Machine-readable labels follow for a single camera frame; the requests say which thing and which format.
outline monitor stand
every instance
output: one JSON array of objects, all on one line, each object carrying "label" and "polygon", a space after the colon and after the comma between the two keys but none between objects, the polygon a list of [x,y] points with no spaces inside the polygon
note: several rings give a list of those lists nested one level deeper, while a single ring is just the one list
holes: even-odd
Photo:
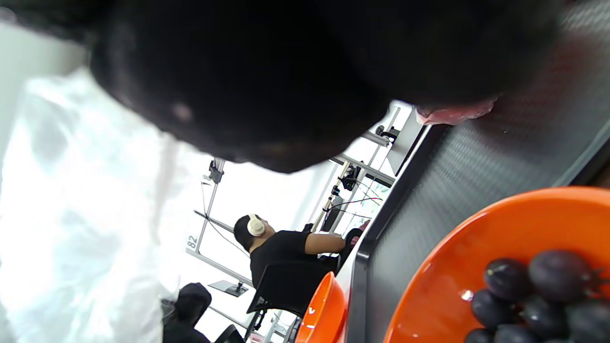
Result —
[{"label": "monitor stand", "polygon": [[211,288],[218,289],[221,292],[231,294],[234,297],[241,297],[248,288],[243,286],[243,283],[232,284],[228,281],[222,280],[213,284],[208,285]]}]

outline person in black hoodie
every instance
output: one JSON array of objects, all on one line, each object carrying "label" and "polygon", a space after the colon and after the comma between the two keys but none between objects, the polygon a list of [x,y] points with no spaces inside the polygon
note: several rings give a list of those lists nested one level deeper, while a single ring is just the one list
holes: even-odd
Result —
[{"label": "person in black hoodie", "polygon": [[212,295],[201,283],[184,286],[163,320],[163,343],[210,343],[195,325],[211,303]]}]

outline black t-shirt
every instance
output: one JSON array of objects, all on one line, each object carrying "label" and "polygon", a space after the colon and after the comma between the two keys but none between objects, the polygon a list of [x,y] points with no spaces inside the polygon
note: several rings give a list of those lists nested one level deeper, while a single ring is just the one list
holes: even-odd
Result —
[{"label": "black t-shirt", "polygon": [[321,261],[317,255],[305,254],[305,242],[310,233],[297,231],[278,231],[269,237],[265,243],[254,249],[250,254],[250,271],[252,283],[258,287],[265,268],[275,262],[313,262],[331,266],[336,265],[336,259]]}]

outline dark hair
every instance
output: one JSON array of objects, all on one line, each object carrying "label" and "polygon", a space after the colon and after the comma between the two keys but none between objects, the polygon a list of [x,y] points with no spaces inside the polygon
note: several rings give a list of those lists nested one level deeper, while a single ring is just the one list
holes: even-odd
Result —
[{"label": "dark hair", "polygon": [[244,215],[243,217],[239,218],[237,223],[235,223],[235,226],[233,226],[233,235],[235,236],[235,240],[237,243],[241,244],[246,251],[250,251],[250,248],[254,243],[254,236],[252,236],[252,234],[250,234],[248,231],[249,222],[250,216]]}]

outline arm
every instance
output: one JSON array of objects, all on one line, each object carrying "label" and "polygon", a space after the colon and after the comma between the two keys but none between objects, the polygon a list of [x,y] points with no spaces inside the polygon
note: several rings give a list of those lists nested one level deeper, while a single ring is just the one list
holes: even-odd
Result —
[{"label": "arm", "polygon": [[338,234],[310,234],[305,241],[305,254],[340,253],[345,248],[343,237]]}]

